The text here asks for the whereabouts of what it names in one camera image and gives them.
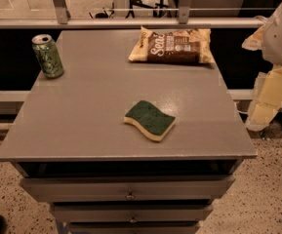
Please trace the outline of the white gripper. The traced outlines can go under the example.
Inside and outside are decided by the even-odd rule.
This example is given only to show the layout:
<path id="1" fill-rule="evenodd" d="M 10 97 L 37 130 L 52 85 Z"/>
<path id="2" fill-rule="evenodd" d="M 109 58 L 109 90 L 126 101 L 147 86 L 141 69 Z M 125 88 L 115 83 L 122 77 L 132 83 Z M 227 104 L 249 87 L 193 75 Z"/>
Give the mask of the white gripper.
<path id="1" fill-rule="evenodd" d="M 274 65 L 267 74 L 260 74 L 254 87 L 254 98 L 249 105 L 245 126 L 258 132 L 269 123 L 282 108 L 282 3 L 267 20 L 244 40 L 242 48 L 257 51 L 262 48 L 262 57 Z"/>

